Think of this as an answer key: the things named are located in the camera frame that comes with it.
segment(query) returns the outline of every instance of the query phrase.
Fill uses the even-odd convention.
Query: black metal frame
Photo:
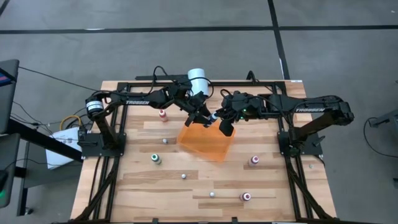
[[[398,110],[393,110],[377,117],[376,119],[372,119],[369,121],[369,124],[372,128],[378,128],[380,124],[388,122],[391,122],[395,129],[398,130]]]
[[[248,81],[241,81],[241,82],[213,82],[213,86],[268,86],[271,88],[273,93],[277,93],[277,88],[279,88],[282,92],[283,95],[287,95],[286,91],[286,85],[285,81],[276,81],[276,82],[261,82],[256,80],[255,76],[253,74],[248,75],[247,79],[250,79],[251,82]],[[155,83],[154,86],[164,86],[168,83],[162,82],[162,83]],[[134,87],[150,87],[152,85],[151,82],[146,82],[146,83],[118,83],[118,90],[125,89],[127,91],[131,91],[132,88]],[[112,114],[112,119],[111,119],[111,126],[115,127],[116,124],[116,114],[118,112],[115,111]],[[124,133],[124,128],[126,126],[126,118],[127,118],[127,106],[123,106],[123,112],[121,115],[121,122],[120,122],[120,127],[119,127],[119,134]],[[279,132],[284,132],[284,124],[282,118],[278,118],[278,126],[279,126]],[[346,221],[340,221],[337,218],[333,218],[329,216],[322,208],[317,204],[316,200],[312,197],[311,193],[307,189],[307,184],[305,180],[305,175],[304,175],[304,170],[303,170],[303,165],[301,161],[301,155],[298,155],[295,157],[296,160],[296,168],[297,168],[297,173],[294,171],[293,164],[291,161],[290,156],[283,154],[281,151],[281,154],[283,155],[285,159],[285,164],[286,164],[286,170],[287,170],[287,175],[288,175],[288,181],[289,181],[289,187],[290,187],[290,193],[292,197],[292,203],[293,203],[293,209],[294,209],[294,214],[295,214],[295,219],[296,222],[305,222],[305,223],[359,223],[359,222],[346,222]],[[117,171],[118,171],[118,165],[119,165],[119,160],[120,157],[115,157],[114,159],[114,165],[112,170],[114,171],[112,173],[112,176],[114,178],[109,184],[109,194],[108,194],[108,200],[107,200],[107,205],[106,205],[106,210],[105,210],[105,219],[99,220],[99,213],[100,213],[100,207],[101,207],[101,200],[97,203],[96,207],[94,208],[94,215],[93,215],[93,220],[78,220],[77,223],[91,223],[95,221],[103,222],[103,223],[109,223],[111,219],[111,212],[112,212],[112,206],[113,206],[113,198],[114,198],[114,193],[115,193],[115,185],[116,185],[116,177],[117,177]],[[100,176],[100,185],[98,187],[98,190],[101,189],[104,192],[104,183],[105,180],[108,177],[106,177],[107,173],[107,167],[109,164],[109,157],[104,157],[104,162],[103,162],[103,168],[101,171],[101,176]],[[301,216],[301,211],[300,211],[300,205],[299,205],[299,199],[297,197],[297,191],[296,187],[297,186],[300,191],[303,193],[303,199],[305,203],[305,210],[307,213],[307,217],[303,218]],[[313,218],[313,213],[314,211],[320,219],[315,219]],[[211,222],[211,223],[230,223],[230,222]],[[240,223],[259,223],[259,222],[240,222]]]

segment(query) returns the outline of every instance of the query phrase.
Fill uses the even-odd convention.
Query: black clamp
[[[238,218],[232,217],[232,224],[238,224]]]
[[[116,91],[117,92],[122,92],[122,91],[128,92],[128,89],[127,89],[128,86],[129,86],[129,83],[127,83],[127,82],[119,82],[118,86],[116,87]]]
[[[246,80],[251,80],[251,82],[254,84],[256,82],[258,82],[259,80],[254,76],[254,73],[252,70],[249,71]]]

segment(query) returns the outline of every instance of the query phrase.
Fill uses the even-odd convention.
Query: orange bin
[[[230,137],[227,137],[218,129],[219,126],[219,121],[214,122],[208,128],[203,127],[203,124],[196,123],[189,127],[184,125],[178,135],[177,142],[199,156],[223,162],[234,139],[235,130]]]

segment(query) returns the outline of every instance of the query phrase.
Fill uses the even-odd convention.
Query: wooden table
[[[115,90],[117,84],[105,81],[101,89]],[[302,82],[285,84],[289,96],[305,97]],[[253,95],[269,92],[262,86],[215,87],[213,97],[207,100],[210,111],[221,105],[221,88]],[[134,87],[132,91],[147,92],[149,87]],[[112,222],[151,222],[152,218],[159,218],[160,222],[230,222],[231,217],[240,222],[295,220],[285,162],[279,153],[276,119],[234,124],[233,144],[225,161],[217,163],[196,157],[179,146],[176,138],[187,114],[174,105],[167,109],[167,114],[169,121],[163,123],[159,110],[148,106],[128,108],[127,145],[119,165]],[[294,124],[302,126],[311,119],[310,114],[295,114]],[[169,140],[167,145],[163,138]],[[153,153],[162,158],[161,165],[151,162]],[[259,156],[260,163],[252,168],[247,163],[253,155]],[[302,156],[302,160],[309,191],[327,213],[335,216],[322,163],[314,156]],[[71,218],[77,217],[88,204],[96,161],[97,158],[84,161]],[[182,174],[187,175],[186,180],[182,180]],[[210,192],[215,192],[216,197],[210,198]],[[239,194],[243,192],[249,192],[252,199],[240,201]],[[302,194],[299,189],[297,192],[305,217]],[[105,193],[100,218],[104,217],[107,198]]]

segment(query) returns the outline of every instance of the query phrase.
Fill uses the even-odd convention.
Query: gray floor
[[[275,0],[275,8],[282,26],[398,24],[396,1]],[[11,0],[0,17],[0,29],[258,25],[271,25],[265,0]],[[372,152],[362,134],[366,118],[397,109],[397,35],[398,30],[282,32],[291,79],[303,80],[309,97],[342,97],[356,116],[347,127],[322,132],[331,191],[344,220],[398,222],[398,189],[392,181],[398,178],[397,159]],[[0,35],[0,46],[0,60],[18,58],[22,66],[92,88],[102,80],[150,75],[156,65],[169,73],[202,67],[208,78],[217,79],[241,79],[248,70],[260,79],[282,78],[271,31]],[[46,123],[82,108],[89,94],[20,71],[15,100]],[[20,108],[13,112],[27,118]],[[398,154],[389,126],[367,134],[380,151]],[[35,213],[29,223],[68,220],[77,183],[72,179],[30,189],[28,206]],[[0,210],[2,223],[28,222],[15,214],[13,201]]]

